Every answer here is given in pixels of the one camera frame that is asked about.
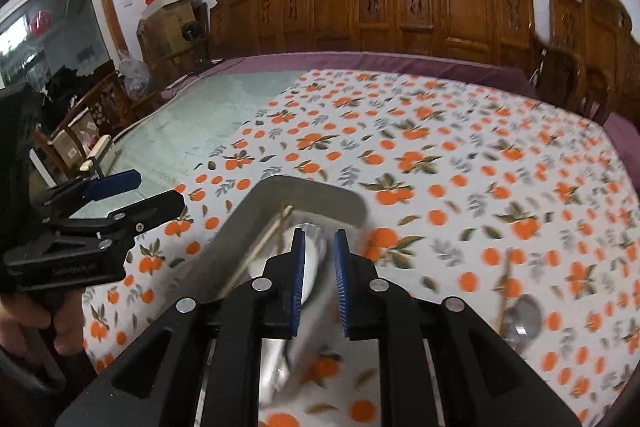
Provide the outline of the left hand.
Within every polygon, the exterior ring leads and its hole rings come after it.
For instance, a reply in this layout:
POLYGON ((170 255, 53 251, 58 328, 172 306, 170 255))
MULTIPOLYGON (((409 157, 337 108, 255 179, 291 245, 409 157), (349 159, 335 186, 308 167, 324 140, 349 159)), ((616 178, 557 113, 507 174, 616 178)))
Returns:
POLYGON ((70 291, 62 307, 51 314, 24 294, 1 296, 1 347, 16 357, 35 361, 25 333, 29 329, 54 326, 54 347, 59 355, 78 355, 84 350, 84 312, 82 291, 70 291))

